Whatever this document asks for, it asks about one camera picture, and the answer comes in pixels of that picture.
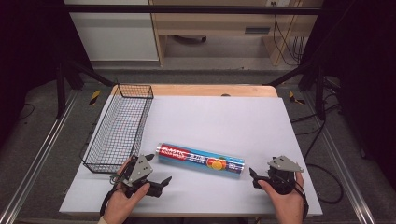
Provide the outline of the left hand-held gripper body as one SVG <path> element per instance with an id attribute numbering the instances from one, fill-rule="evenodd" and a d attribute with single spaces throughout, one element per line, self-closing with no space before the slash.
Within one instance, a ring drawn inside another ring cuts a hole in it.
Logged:
<path id="1" fill-rule="evenodd" d="M 126 165 L 122 173 L 122 184 L 125 186 L 125 195 L 130 198 L 137 190 L 150 183 L 147 195 L 159 198 L 163 189 L 158 187 L 159 183 L 148 181 L 148 176 L 153 172 L 149 161 L 145 158 L 146 155 L 132 156 L 130 162 Z"/>

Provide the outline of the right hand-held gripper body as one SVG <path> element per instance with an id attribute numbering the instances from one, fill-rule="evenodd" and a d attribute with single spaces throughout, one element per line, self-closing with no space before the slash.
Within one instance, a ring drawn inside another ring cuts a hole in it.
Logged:
<path id="1" fill-rule="evenodd" d="M 273 189 L 281 195 L 290 194 L 296 190 L 300 195 L 304 195 L 304 190 L 297 183 L 296 175 L 303 173 L 304 169 L 297 163 L 286 156 L 273 157 L 268 165 L 270 167 L 268 175 L 270 184 Z"/>

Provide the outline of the black wire mesh basket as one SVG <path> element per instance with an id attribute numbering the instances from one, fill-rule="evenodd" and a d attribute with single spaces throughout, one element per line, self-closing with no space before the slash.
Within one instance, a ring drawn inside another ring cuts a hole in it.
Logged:
<path id="1" fill-rule="evenodd" d="M 154 99 L 150 85 L 116 85 L 96 121 L 90 142 L 80 154 L 92 173 L 116 173 L 132 155 L 138 155 Z"/>

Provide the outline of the blue foil roll tube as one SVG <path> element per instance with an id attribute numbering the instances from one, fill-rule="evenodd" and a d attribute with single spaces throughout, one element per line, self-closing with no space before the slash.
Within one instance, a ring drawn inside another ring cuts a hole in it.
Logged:
<path id="1" fill-rule="evenodd" d="M 245 170 L 243 159 L 190 147 L 159 143 L 156 153 L 165 164 L 211 175 L 238 178 Z"/>

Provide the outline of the person's right hand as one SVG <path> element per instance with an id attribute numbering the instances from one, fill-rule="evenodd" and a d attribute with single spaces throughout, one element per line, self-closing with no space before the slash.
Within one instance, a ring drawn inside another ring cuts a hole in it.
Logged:
<path id="1" fill-rule="evenodd" d="M 281 195 L 267 182 L 259 180 L 258 183 L 273 203 L 278 224 L 303 224 L 304 199 L 296 190 Z"/>

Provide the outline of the person's left hand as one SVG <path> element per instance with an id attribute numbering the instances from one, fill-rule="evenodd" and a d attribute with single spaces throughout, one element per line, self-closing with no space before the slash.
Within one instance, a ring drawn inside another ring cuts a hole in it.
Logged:
<path id="1" fill-rule="evenodd" d="M 106 210 L 100 217 L 98 224 L 122 224 L 146 196 L 149 187 L 150 183 L 146 183 L 128 198 L 124 193 L 124 186 L 119 183 L 108 200 Z"/>

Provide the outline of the white table board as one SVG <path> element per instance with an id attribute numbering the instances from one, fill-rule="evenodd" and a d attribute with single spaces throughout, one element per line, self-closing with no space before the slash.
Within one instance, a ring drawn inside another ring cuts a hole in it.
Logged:
<path id="1" fill-rule="evenodd" d="M 151 161 L 150 180 L 172 180 L 159 198 L 146 197 L 134 210 L 141 217 L 258 217 L 275 210 L 255 189 L 249 167 L 265 175 L 273 157 L 304 164 L 282 99 L 275 97 L 157 96 L 146 120 L 139 154 L 154 154 L 159 143 L 232 156 L 245 161 L 238 178 L 211 175 Z M 70 215 L 96 215 L 111 188 L 110 174 L 83 164 L 61 205 Z"/>

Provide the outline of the yellow black tape strip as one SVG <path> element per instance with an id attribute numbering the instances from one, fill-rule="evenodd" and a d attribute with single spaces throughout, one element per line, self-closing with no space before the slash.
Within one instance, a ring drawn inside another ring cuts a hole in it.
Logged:
<path id="1" fill-rule="evenodd" d="M 100 93 L 101 93 L 100 90 L 96 90 L 93 92 L 91 100 L 89 101 L 89 105 L 95 105 Z"/>
<path id="2" fill-rule="evenodd" d="M 289 99 L 290 99 L 290 102 L 293 102 L 293 103 L 296 103 L 299 105 L 305 105 L 305 100 L 296 99 L 295 95 L 292 91 L 289 91 Z"/>

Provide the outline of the wooden table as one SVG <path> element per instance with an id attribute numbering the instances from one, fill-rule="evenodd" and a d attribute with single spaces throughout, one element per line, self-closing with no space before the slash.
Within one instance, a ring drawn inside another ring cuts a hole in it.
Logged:
<path id="1" fill-rule="evenodd" d="M 263 85 L 151 84 L 155 96 L 278 97 L 276 89 Z"/>

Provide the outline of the black metal stand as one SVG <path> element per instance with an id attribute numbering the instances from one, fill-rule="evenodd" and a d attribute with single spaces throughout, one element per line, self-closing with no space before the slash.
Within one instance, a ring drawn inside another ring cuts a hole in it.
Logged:
<path id="1" fill-rule="evenodd" d="M 298 84 L 301 91 L 307 91 L 312 86 L 315 86 L 315 112 L 320 120 L 325 120 L 326 115 L 323 100 L 324 72 L 320 65 L 315 65 L 314 63 L 300 64 L 286 75 L 270 81 L 267 83 L 267 86 L 276 87 L 297 75 L 302 75 Z"/>
<path id="2" fill-rule="evenodd" d="M 56 118 L 60 118 L 66 110 L 65 99 L 65 83 L 68 83 L 73 90 L 80 90 L 84 86 L 84 82 L 80 74 L 88 75 L 89 77 L 99 81 L 100 83 L 112 87 L 115 85 L 113 81 L 97 74 L 92 68 L 77 63 L 76 61 L 62 61 L 56 68 L 56 86 L 57 86 L 57 100 L 58 112 Z"/>

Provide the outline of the dark curtain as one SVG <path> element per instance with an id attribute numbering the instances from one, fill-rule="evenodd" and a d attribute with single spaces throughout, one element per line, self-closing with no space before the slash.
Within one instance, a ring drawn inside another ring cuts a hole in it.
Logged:
<path id="1" fill-rule="evenodd" d="M 64 0 L 0 0 L 0 147 L 11 136 L 27 93 L 56 78 L 57 58 L 90 68 Z"/>
<path id="2" fill-rule="evenodd" d="M 325 74 L 339 78 L 347 121 L 396 188 L 396 0 L 324 0 L 323 7 L 346 14 Z"/>

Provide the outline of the white cabinet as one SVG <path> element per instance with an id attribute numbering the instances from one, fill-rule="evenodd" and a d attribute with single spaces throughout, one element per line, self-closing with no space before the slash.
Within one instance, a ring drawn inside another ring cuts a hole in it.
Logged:
<path id="1" fill-rule="evenodd" d="M 93 62 L 157 61 L 149 13 L 71 13 L 73 23 Z"/>

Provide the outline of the wooden desk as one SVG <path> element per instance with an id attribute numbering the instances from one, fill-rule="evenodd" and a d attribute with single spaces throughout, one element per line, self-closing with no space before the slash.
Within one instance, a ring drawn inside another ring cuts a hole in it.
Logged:
<path id="1" fill-rule="evenodd" d="M 152 6 L 321 7 L 324 0 L 148 0 Z M 272 65 L 287 55 L 294 36 L 308 38 L 315 15 L 153 13 L 156 35 L 260 36 Z"/>

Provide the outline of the aluminium floor rail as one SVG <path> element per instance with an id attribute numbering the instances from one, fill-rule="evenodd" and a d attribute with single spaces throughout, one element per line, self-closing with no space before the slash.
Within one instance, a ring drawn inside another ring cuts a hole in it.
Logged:
<path id="1" fill-rule="evenodd" d="M 70 111 L 76 102 L 77 97 L 78 91 L 70 91 L 64 111 L 61 113 L 60 117 L 54 121 L 49 133 L 45 138 L 45 141 L 36 153 L 28 171 L 25 173 L 25 176 L 17 187 L 10 202 L 7 204 L 7 207 L 0 215 L 0 224 L 13 224 L 13 222 L 16 220 L 18 213 L 21 211 L 27 196 L 29 195 L 38 175 L 41 172 L 43 164 L 52 151 L 53 145 L 56 142 L 70 114 Z"/>
<path id="2" fill-rule="evenodd" d="M 315 112 L 315 95 L 312 92 L 304 91 L 303 97 L 306 100 L 308 108 L 314 114 L 317 114 Z M 338 102 L 335 100 L 335 96 L 332 93 L 325 95 L 323 100 L 325 115 L 327 115 L 333 108 L 338 107 Z M 319 203 L 324 206 L 324 216 L 333 221 L 344 220 L 345 223 L 347 223 L 344 216 L 347 214 L 354 214 L 354 223 L 375 224 L 375 219 L 371 210 L 364 200 L 352 173 L 348 169 L 347 163 L 341 157 L 330 131 L 326 127 L 327 121 L 315 118 L 315 123 L 319 127 L 319 131 L 317 133 L 318 140 L 320 142 L 319 146 L 322 150 L 326 151 L 327 155 L 325 156 L 325 159 L 330 163 L 330 165 L 327 167 L 322 163 L 322 160 L 319 160 L 313 162 L 311 167 L 317 165 L 318 168 L 322 170 L 329 168 L 329 173 L 332 175 L 332 179 L 337 183 L 342 194 L 342 196 L 338 198 L 338 203 L 325 203 L 323 200 L 323 193 L 318 196 Z"/>

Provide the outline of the black horizontal frame bar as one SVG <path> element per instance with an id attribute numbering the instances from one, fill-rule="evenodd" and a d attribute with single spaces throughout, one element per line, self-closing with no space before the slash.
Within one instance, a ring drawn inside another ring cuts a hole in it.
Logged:
<path id="1" fill-rule="evenodd" d="M 319 15 L 317 7 L 232 7 L 232 6 L 144 6 L 144 5 L 65 5 L 68 12 L 81 13 L 192 13 Z"/>

